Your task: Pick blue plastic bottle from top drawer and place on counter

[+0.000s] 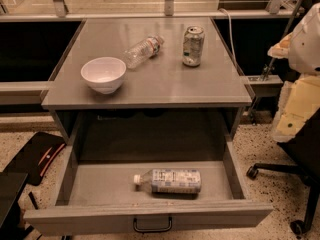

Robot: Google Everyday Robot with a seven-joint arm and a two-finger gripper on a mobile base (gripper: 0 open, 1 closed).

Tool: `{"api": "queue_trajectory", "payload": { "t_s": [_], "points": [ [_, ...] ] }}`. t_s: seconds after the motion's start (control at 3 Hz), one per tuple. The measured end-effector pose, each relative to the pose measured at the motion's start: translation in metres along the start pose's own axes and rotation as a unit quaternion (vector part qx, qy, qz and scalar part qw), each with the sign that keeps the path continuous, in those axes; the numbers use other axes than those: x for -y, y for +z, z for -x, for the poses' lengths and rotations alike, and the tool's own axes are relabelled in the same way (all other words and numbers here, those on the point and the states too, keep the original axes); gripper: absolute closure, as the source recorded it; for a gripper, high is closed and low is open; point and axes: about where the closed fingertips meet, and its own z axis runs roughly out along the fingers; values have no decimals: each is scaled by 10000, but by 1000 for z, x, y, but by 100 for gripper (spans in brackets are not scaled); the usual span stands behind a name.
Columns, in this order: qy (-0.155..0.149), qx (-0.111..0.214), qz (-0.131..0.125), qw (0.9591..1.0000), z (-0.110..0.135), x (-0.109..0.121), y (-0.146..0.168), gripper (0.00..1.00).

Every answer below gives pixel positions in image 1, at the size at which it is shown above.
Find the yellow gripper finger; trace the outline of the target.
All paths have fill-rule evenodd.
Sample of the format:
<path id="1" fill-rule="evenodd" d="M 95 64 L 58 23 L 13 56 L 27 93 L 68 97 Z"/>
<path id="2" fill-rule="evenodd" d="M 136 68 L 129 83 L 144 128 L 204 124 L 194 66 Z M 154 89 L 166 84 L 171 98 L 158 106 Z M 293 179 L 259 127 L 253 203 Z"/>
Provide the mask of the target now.
<path id="1" fill-rule="evenodd" d="M 276 59 L 287 59 L 289 57 L 292 34 L 289 33 L 278 43 L 269 48 L 267 55 Z"/>
<path id="2" fill-rule="evenodd" d="M 271 136 L 277 142 L 294 138 L 320 108 L 320 77 L 302 76 L 281 88 Z"/>

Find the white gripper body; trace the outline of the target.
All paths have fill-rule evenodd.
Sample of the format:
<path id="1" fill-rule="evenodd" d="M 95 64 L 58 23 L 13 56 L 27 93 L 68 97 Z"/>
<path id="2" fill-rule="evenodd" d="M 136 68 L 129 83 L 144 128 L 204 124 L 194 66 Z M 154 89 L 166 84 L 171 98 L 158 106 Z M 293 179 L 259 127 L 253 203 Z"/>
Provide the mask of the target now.
<path id="1" fill-rule="evenodd" d="M 320 3 L 314 4 L 292 32 L 288 61 L 301 74 L 320 74 Z"/>

